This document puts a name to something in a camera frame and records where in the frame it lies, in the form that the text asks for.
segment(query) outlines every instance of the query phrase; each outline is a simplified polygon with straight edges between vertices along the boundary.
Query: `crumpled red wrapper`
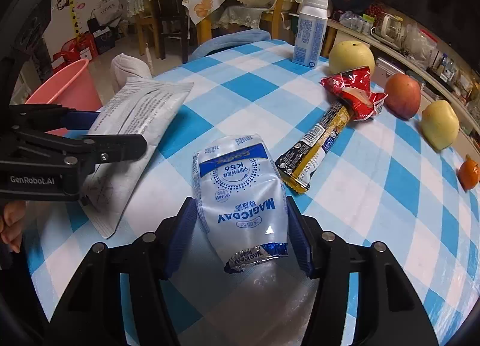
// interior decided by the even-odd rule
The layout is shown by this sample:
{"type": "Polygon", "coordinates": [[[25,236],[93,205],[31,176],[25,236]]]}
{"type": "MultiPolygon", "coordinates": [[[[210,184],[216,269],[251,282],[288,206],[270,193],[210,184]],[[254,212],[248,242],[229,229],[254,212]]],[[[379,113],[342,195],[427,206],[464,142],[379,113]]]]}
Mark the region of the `crumpled red wrapper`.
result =
{"type": "Polygon", "coordinates": [[[325,89],[344,100],[353,110],[353,121],[375,117],[382,111],[388,94],[370,91],[370,68],[368,66],[341,72],[323,78],[325,89]]]}

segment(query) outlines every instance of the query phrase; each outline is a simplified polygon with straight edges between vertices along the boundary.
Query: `finger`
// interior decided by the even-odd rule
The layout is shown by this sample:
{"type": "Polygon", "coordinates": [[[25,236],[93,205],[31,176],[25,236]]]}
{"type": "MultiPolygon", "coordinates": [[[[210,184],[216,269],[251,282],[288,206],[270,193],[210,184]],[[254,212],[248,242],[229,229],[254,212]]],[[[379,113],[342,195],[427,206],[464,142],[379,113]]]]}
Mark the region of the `finger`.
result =
{"type": "Polygon", "coordinates": [[[20,245],[22,244],[22,234],[18,235],[14,240],[11,241],[10,247],[17,254],[20,252],[20,245]]]}
{"type": "Polygon", "coordinates": [[[5,227],[1,234],[3,241],[6,244],[11,243],[18,235],[22,233],[23,220],[19,220],[16,223],[5,227]]]}
{"type": "Polygon", "coordinates": [[[25,201],[9,202],[3,210],[3,219],[6,225],[13,225],[25,216],[25,201]]]}

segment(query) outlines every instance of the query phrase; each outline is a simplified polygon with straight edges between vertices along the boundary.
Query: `plastic bottle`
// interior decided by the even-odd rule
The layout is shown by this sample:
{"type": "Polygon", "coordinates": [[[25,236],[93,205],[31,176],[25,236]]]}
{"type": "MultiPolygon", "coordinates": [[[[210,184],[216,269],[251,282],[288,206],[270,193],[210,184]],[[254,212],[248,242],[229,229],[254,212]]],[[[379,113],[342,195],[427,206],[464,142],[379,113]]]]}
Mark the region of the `plastic bottle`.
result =
{"type": "Polygon", "coordinates": [[[327,27],[328,0],[303,0],[292,62],[314,68],[327,27]]]}

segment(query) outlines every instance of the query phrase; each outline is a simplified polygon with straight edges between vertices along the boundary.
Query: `human hand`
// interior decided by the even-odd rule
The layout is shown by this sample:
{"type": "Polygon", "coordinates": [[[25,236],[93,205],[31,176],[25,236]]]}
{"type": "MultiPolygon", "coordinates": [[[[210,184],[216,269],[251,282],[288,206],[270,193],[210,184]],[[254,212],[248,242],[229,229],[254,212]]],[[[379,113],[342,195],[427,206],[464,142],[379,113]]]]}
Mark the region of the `human hand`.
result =
{"type": "Polygon", "coordinates": [[[3,209],[3,217],[0,215],[0,237],[3,243],[9,245],[16,253],[20,252],[20,244],[22,243],[25,209],[25,201],[11,201],[3,209]]]}

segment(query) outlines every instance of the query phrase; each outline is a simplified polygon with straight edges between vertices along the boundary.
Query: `checkered tablecloth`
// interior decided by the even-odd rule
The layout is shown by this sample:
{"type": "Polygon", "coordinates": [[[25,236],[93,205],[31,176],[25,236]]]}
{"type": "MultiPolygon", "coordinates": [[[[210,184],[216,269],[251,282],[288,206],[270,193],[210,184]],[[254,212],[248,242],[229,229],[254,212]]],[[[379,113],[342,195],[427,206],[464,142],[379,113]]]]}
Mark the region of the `checkered tablecloth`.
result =
{"type": "MultiPolygon", "coordinates": [[[[293,47],[262,41],[168,71],[157,79],[194,82],[126,208],[110,247],[132,242],[175,215],[191,196],[191,160],[207,143],[258,133],[276,159],[321,118],[331,96],[319,86],[328,64],[293,64],[293,47]]],[[[387,110],[347,126],[313,176],[294,196],[299,209],[350,243],[387,243],[404,267],[443,344],[479,295],[479,191],[465,193],[452,149],[440,154],[419,136],[418,117],[400,121],[387,110]]],[[[91,245],[102,241],[76,203],[30,204],[25,232],[32,279],[48,317],[91,245]]],[[[199,225],[181,267],[162,282],[182,345],[300,344],[317,281],[305,277],[293,251],[240,274],[225,274],[199,225]]],[[[358,276],[352,274],[343,344],[356,317],[358,276]]],[[[128,340],[136,333],[122,279],[128,340]]]]}

